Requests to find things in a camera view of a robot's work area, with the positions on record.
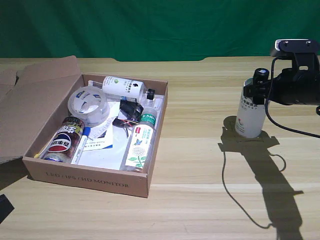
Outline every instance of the water bottle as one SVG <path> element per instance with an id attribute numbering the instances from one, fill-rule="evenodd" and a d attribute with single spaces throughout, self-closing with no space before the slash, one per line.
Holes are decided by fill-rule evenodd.
<path id="1" fill-rule="evenodd" d="M 102 91 L 110 98 L 141 103 L 144 99 L 153 100 L 155 90 L 147 88 L 142 81 L 125 79 L 115 76 L 106 76 Z"/>
<path id="2" fill-rule="evenodd" d="M 265 122 L 266 112 L 264 99 L 261 104 L 254 104 L 252 97 L 244 96 L 244 87 L 262 84 L 268 80 L 269 71 L 258 68 L 254 71 L 253 78 L 249 78 L 243 84 L 238 112 L 235 121 L 235 131 L 245 138 L 256 138 L 260 135 Z"/>
<path id="3" fill-rule="evenodd" d="M 150 161 L 155 136 L 157 111 L 152 107 L 143 109 L 139 124 L 134 126 L 123 155 L 120 170 L 144 172 Z"/>

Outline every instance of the bottle held by gripper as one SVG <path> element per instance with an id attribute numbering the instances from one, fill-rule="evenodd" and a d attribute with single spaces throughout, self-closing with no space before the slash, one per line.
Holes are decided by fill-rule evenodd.
<path id="1" fill-rule="evenodd" d="M 235 131 L 245 138 L 251 139 L 260 135 L 266 113 L 264 98 L 253 99 L 253 97 L 245 96 L 244 88 L 257 83 L 262 84 L 268 80 L 268 77 L 269 71 L 267 69 L 258 68 L 254 71 L 253 77 L 246 80 L 243 84 L 235 121 Z"/>

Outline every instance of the clear plastic bottle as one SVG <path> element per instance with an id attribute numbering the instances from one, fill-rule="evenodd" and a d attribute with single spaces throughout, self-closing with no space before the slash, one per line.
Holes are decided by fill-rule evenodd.
<path id="1" fill-rule="evenodd" d="M 144 99 L 153 100 L 155 90 L 147 88 L 142 81 L 106 76 L 102 91 L 110 98 L 141 103 Z"/>
<path id="2" fill-rule="evenodd" d="M 130 172 L 145 172 L 151 157 L 152 144 L 155 136 L 157 111 L 145 107 L 140 122 L 131 133 L 123 155 L 120 170 Z"/>

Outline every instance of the green curtain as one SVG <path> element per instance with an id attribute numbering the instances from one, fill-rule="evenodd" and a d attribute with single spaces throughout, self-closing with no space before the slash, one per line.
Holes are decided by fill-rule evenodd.
<path id="1" fill-rule="evenodd" d="M 320 42 L 320 0 L 0 0 L 0 58 L 197 61 Z"/>

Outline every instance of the cardboard box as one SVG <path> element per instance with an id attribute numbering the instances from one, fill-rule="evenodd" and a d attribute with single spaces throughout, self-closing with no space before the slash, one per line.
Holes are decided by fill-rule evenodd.
<path id="1" fill-rule="evenodd" d="M 123 77 L 142 81 L 148 88 L 155 89 L 157 94 L 164 95 L 152 158 L 146 173 L 33 158 L 69 115 L 67 102 L 70 95 L 76 89 L 86 86 L 89 80 L 102 83 L 105 78 L 105 75 L 82 74 L 75 56 L 27 66 L 15 86 L 14 71 L 1 75 L 0 84 L 5 85 L 6 90 L 0 92 L 0 161 L 23 156 L 26 168 L 37 181 L 148 197 L 167 106 L 168 83 Z"/>

